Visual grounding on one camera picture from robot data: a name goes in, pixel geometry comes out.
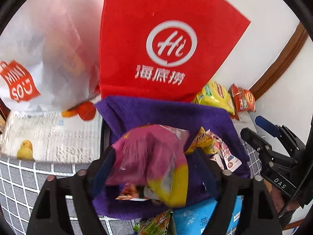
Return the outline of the person's right hand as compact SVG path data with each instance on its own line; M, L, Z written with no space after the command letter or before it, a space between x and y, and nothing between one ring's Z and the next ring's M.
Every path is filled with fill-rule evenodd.
M270 183L267 184L268 191L272 197L275 209L277 212L281 211L285 205L285 201L282 198L281 192L273 187ZM291 201L287 207L285 208L286 211L295 211L300 207L299 202L297 200Z

